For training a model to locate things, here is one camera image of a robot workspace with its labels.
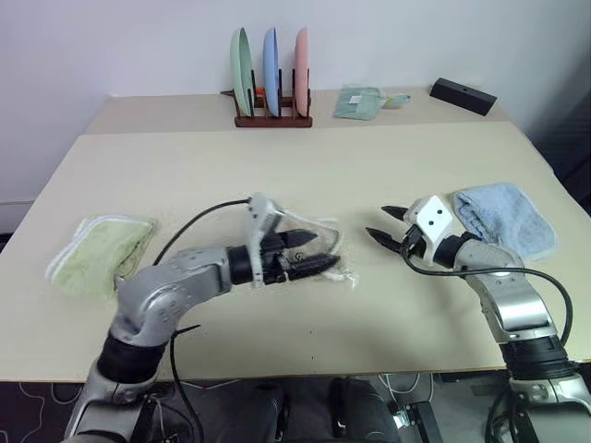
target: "blue towel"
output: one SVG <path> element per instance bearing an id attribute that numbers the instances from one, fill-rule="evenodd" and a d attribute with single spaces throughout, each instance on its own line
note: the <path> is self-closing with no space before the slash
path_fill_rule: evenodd
<path id="1" fill-rule="evenodd" d="M 512 183 L 458 191 L 453 194 L 453 208 L 470 233 L 485 243 L 510 248 L 523 260 L 539 260 L 558 246 L 552 227 Z"/>

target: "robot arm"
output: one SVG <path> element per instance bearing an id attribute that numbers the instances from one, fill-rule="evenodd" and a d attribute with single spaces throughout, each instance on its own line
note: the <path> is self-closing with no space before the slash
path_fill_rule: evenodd
<path id="1" fill-rule="evenodd" d="M 249 201 L 247 245 L 185 249 L 118 283 L 118 310 L 70 417 L 66 438 L 72 439 L 66 441 L 132 439 L 166 343 L 180 318 L 195 305 L 228 293 L 234 284 L 252 281 L 259 287 L 297 280 L 319 274 L 339 260 L 318 254 L 289 262 L 283 251 L 311 241 L 316 234 L 276 233 L 282 217 L 283 210 L 272 200 L 256 194 Z"/>
<path id="2" fill-rule="evenodd" d="M 420 269 L 410 262 L 410 255 L 426 265 L 435 262 L 464 274 L 480 298 L 482 313 L 511 375 L 511 389 L 520 401 L 525 405 L 575 402 L 591 413 L 591 395 L 568 360 L 543 299 L 522 272 L 503 271 L 522 268 L 524 263 L 518 256 L 505 248 L 484 244 L 470 233 L 448 235 L 452 215 L 437 197 L 417 200 L 409 209 L 383 209 L 411 224 L 411 228 L 401 243 L 387 233 L 368 228 L 381 245 L 401 254 L 418 272 L 453 275 Z M 493 268 L 498 271 L 478 273 L 479 269 Z"/>

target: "wooden table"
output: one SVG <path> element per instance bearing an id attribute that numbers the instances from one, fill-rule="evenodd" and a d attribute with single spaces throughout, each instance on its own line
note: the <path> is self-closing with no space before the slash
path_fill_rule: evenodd
<path id="1" fill-rule="evenodd" d="M 570 291 L 573 359 L 591 358 L 591 219 L 498 106 L 481 117 L 410 90 L 413 102 L 373 122 L 330 118 L 335 92 L 313 97 L 315 127 L 237 130 L 222 96 L 113 99 L 81 136 L 0 255 L 0 379 L 82 380 L 116 302 L 71 297 L 45 281 L 50 259 L 91 214 L 155 218 L 142 265 L 194 213 L 262 191 L 308 217 L 339 219 L 344 260 L 361 276 L 247 285 L 189 312 L 178 340 L 181 377 L 266 377 L 458 371 L 503 366 L 476 294 L 460 279 L 417 275 L 366 233 L 402 234 L 380 206 L 514 182 L 556 229 L 561 246 L 532 266 Z M 181 237 L 241 245 L 244 209 L 212 214 Z M 456 223 L 456 232 L 461 232 Z M 559 329 L 560 295 L 540 279 Z M 160 368 L 170 377 L 167 359 Z"/>

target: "white wall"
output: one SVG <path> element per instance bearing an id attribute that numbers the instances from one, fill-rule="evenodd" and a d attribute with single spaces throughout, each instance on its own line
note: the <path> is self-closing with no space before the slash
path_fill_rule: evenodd
<path id="1" fill-rule="evenodd" d="M 582 93 L 548 112 L 589 56 L 591 2 L 0 0 L 0 200 L 34 198 L 108 95 L 230 88 L 232 31 L 257 63 L 272 25 L 284 67 L 309 26 L 313 89 L 446 77 L 499 96 L 534 137 Z"/>

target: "cable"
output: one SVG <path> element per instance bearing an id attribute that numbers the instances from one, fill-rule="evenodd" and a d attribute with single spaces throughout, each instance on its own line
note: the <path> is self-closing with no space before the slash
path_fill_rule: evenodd
<path id="1" fill-rule="evenodd" d="M 181 334 L 184 334 L 185 332 L 189 332 L 190 330 L 198 328 L 199 326 L 200 325 L 189 326 L 188 328 L 176 330 L 173 333 L 173 336 L 170 339 L 170 366 L 173 370 L 173 378 L 175 379 L 176 388 L 178 389 L 179 394 L 181 394 L 181 399 L 183 400 L 183 403 L 185 404 L 185 407 L 187 408 L 189 415 L 193 419 L 193 422 L 195 422 L 195 427 L 197 428 L 197 435 L 199 436 L 198 442 L 204 443 L 205 436 L 203 433 L 203 425 L 201 424 L 201 421 L 199 419 L 199 416 L 195 412 L 195 409 L 193 409 L 193 405 L 188 400 L 187 393 L 185 392 L 185 389 L 183 388 L 183 385 L 181 384 L 181 380 L 178 377 L 178 371 L 176 370 L 176 361 L 175 361 L 175 339 L 176 339 L 176 337 Z"/>
<path id="2" fill-rule="evenodd" d="M 39 431 L 42 427 L 43 427 L 43 407 L 45 406 L 45 398 L 42 397 L 41 395 L 31 395 L 29 394 L 23 387 L 22 387 L 22 383 L 19 382 L 18 383 L 18 387 L 20 388 L 20 391 L 25 394 L 27 397 L 29 397 L 30 399 L 39 399 L 41 400 L 41 408 L 39 408 L 39 425 L 33 429 L 32 431 L 30 431 L 25 437 L 23 437 L 20 440 L 20 443 L 24 443 L 25 440 L 27 438 L 29 438 L 29 436 L 32 436 L 34 433 L 36 433 L 37 431 Z"/>
<path id="3" fill-rule="evenodd" d="M 179 416 L 181 418 L 181 420 L 183 420 L 187 426 L 188 426 L 188 431 L 189 431 L 189 441 L 191 443 L 193 443 L 194 439 L 195 439 L 195 429 L 193 427 L 193 424 L 191 423 L 191 421 L 188 419 L 188 417 L 186 415 L 184 415 L 183 413 L 181 413 L 178 409 L 169 406 L 166 403 L 161 403 L 161 406 L 164 409 L 167 409 L 168 411 L 170 411 L 171 413 L 175 413 L 177 416 Z"/>
<path id="4" fill-rule="evenodd" d="M 164 254 L 166 254 L 168 249 L 170 249 L 170 247 L 175 243 L 176 240 L 178 240 L 178 238 L 183 234 L 183 232 L 186 231 L 197 220 L 201 219 L 202 217 L 206 216 L 207 214 L 209 214 L 211 212 L 214 212 L 215 210 L 219 210 L 221 208 L 226 208 L 228 206 L 245 205 L 249 202 L 250 202 L 249 198 L 244 198 L 241 200 L 226 201 L 224 203 L 220 203 L 218 205 L 212 206 L 212 207 L 207 208 L 206 210 L 200 212 L 195 217 L 193 217 L 191 220 L 189 220 L 187 223 L 185 223 L 185 225 L 181 229 L 179 229 L 175 233 L 175 235 L 173 235 L 173 237 L 166 243 L 166 245 L 164 245 L 162 251 L 160 251 L 160 254 L 158 254 L 158 257 L 156 257 L 156 259 L 154 260 L 153 266 L 157 266 L 161 262 L 161 260 L 164 257 Z M 198 328 L 199 326 L 200 325 L 194 325 L 194 326 L 191 326 L 188 328 L 179 329 L 173 333 L 173 335 L 170 339 L 170 366 L 172 367 L 172 370 L 173 370 L 173 378 L 175 379 L 176 388 L 178 389 L 178 392 L 181 395 L 181 399 L 183 399 L 183 403 L 185 404 L 185 407 L 187 408 L 189 415 L 191 416 L 191 418 L 195 422 L 195 427 L 197 428 L 197 435 L 199 438 L 199 443 L 204 443 L 205 437 L 204 437 L 204 433 L 203 433 L 203 425 L 201 424 L 201 421 L 199 419 L 199 416 L 195 412 L 195 409 L 193 409 L 193 406 L 191 405 L 191 402 L 188 399 L 187 393 L 183 389 L 183 385 L 181 384 L 181 380 L 178 376 L 178 371 L 176 370 L 176 362 L 175 362 L 175 339 L 176 339 L 176 337 L 181 334 L 184 334 L 185 332 L 189 332 L 190 330 Z"/>
<path id="5" fill-rule="evenodd" d="M 428 398 L 427 401 L 431 402 L 433 400 L 433 393 L 435 391 L 435 380 L 433 379 L 433 373 L 431 372 L 431 385 L 428 391 Z"/>
<path id="6" fill-rule="evenodd" d="M 502 391 L 499 392 L 499 394 L 495 398 L 495 401 L 492 403 L 492 406 L 490 406 L 490 410 L 488 410 L 487 423 L 484 428 L 485 443 L 493 443 L 494 442 L 493 439 L 495 438 L 495 436 L 493 435 L 492 424 L 495 419 L 495 413 L 497 412 L 497 409 L 499 409 L 499 405 L 501 404 L 502 399 L 505 397 L 505 395 L 507 395 L 507 392 L 509 392 L 509 387 L 510 387 L 509 385 L 506 385 L 502 389 Z"/>
<path id="7" fill-rule="evenodd" d="M 193 217 L 191 220 L 189 220 L 187 223 L 185 223 L 185 225 L 179 229 L 175 235 L 173 235 L 173 237 L 168 241 L 168 243 L 166 243 L 166 245 L 164 245 L 163 250 L 160 251 L 160 254 L 158 254 L 158 257 L 154 260 L 153 266 L 158 265 L 161 260 L 164 257 L 164 254 L 166 254 L 166 252 L 168 251 L 168 249 L 170 249 L 170 246 L 172 246 L 174 244 L 174 242 L 176 240 L 178 240 L 178 237 L 180 237 L 184 231 L 186 231 L 188 228 L 191 227 L 191 225 L 193 223 L 195 223 L 197 220 L 199 220 L 200 218 L 206 216 L 207 214 L 209 214 L 210 212 L 214 212 L 215 210 L 218 210 L 220 208 L 225 208 L 227 206 L 235 206 L 235 205 L 245 205 L 250 201 L 249 198 L 245 198 L 242 200 L 232 200 L 232 201 L 226 201 L 224 203 L 220 203 L 219 205 L 215 205 L 212 206 L 211 208 L 208 208 L 202 212 L 200 212 L 199 214 L 197 214 L 195 217 Z"/>
<path id="8" fill-rule="evenodd" d="M 389 389 L 391 392 L 393 392 L 393 393 L 395 393 L 395 394 L 410 394 L 410 393 L 411 393 L 413 390 L 415 390 L 415 388 L 416 388 L 416 385 L 418 385 L 418 380 L 421 378 L 421 375 L 420 375 L 420 374 L 418 374 L 418 373 L 416 373 L 416 376 L 415 376 L 415 381 L 413 381 L 413 384 L 410 386 L 410 388 L 409 388 L 409 389 L 407 389 L 407 390 L 396 390 L 396 389 L 392 388 L 392 386 L 391 386 L 391 384 L 390 384 L 389 375 L 390 375 L 390 374 L 384 374 L 384 376 L 385 376 L 385 378 L 386 378 L 386 382 L 388 383 L 388 385 L 387 385 L 387 388 L 388 388 L 388 389 Z"/>
<path id="9" fill-rule="evenodd" d="M 503 423 L 505 423 L 505 421 L 507 421 L 508 419 L 509 415 L 507 413 L 502 413 L 492 421 L 492 438 L 494 443 L 503 443 L 500 431 Z"/>
<path id="10" fill-rule="evenodd" d="M 161 436 L 163 436 L 163 439 L 166 440 L 166 430 L 164 429 L 163 405 L 158 399 L 154 399 L 153 401 L 156 402 L 156 406 L 158 407 L 158 412 L 160 414 L 160 434 Z"/>
<path id="11" fill-rule="evenodd" d="M 564 299 L 564 307 L 566 308 L 566 319 L 564 320 L 564 329 L 562 330 L 561 343 L 562 346 L 566 344 L 571 335 L 571 328 L 573 327 L 573 301 L 571 296 L 566 291 L 564 286 L 551 275 L 545 272 L 529 269 L 529 268 L 484 268 L 484 269 L 465 269 L 465 270 L 429 270 L 422 269 L 416 266 L 410 259 L 410 248 L 413 245 L 409 243 L 409 236 L 407 235 L 401 245 L 400 255 L 404 259 L 404 263 L 408 265 L 414 272 L 423 275 L 435 276 L 435 277 L 465 277 L 467 275 L 478 275 L 478 274 L 492 274 L 495 272 L 516 272 L 523 274 L 531 274 L 540 277 L 544 280 L 552 283 L 556 289 L 558 289 Z"/>
<path id="12" fill-rule="evenodd" d="M 72 404 L 74 401 L 76 401 L 78 399 L 78 397 L 82 393 L 82 387 L 80 386 L 80 388 L 78 389 L 78 392 L 76 393 L 76 395 L 74 397 L 72 397 L 71 400 L 63 401 L 63 400 L 59 400 L 57 398 L 57 396 L 55 395 L 55 383 L 51 384 L 51 387 L 49 390 L 52 394 L 52 400 L 57 404 L 61 404 L 62 406 L 67 406 L 68 404 Z"/>
<path id="13" fill-rule="evenodd" d="M 511 440 L 513 443 L 519 443 L 517 425 L 515 424 L 515 416 L 517 415 L 517 400 L 514 398 L 513 393 L 510 397 L 509 403 L 511 404 L 511 410 L 509 412 L 509 432 L 511 433 Z"/>
<path id="14" fill-rule="evenodd" d="M 388 384 L 386 384 L 386 382 L 381 378 L 381 376 L 378 376 L 378 380 L 381 381 L 381 384 L 386 387 L 386 389 L 388 390 L 388 393 L 390 394 L 390 397 L 392 398 L 392 401 L 394 402 L 396 407 L 399 408 L 400 406 L 398 404 L 398 401 L 396 400 L 396 397 L 394 397 L 394 393 L 392 392 L 391 387 L 390 387 L 390 380 L 388 380 Z"/>
<path id="15" fill-rule="evenodd" d="M 232 385 L 238 381 L 240 381 L 239 378 L 237 378 L 235 380 L 224 381 L 224 383 L 218 383 L 217 385 L 211 385 L 211 386 L 194 385 L 193 383 L 189 383 L 188 381 L 181 381 L 181 384 L 183 384 L 185 386 L 190 386 L 191 388 L 195 388 L 195 389 L 199 389 L 199 390 L 213 390 L 213 389 L 222 388 L 224 386 Z"/>

